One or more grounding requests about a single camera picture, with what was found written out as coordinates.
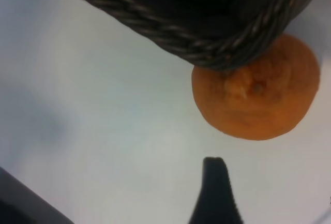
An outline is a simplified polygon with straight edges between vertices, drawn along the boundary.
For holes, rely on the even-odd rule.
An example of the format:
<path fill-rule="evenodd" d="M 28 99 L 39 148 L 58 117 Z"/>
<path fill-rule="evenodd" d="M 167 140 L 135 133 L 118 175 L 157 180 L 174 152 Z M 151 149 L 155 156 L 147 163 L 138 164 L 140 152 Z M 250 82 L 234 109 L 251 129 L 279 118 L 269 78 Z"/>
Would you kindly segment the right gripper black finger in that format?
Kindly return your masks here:
<path fill-rule="evenodd" d="M 204 158 L 201 190 L 189 223 L 243 223 L 222 158 Z"/>

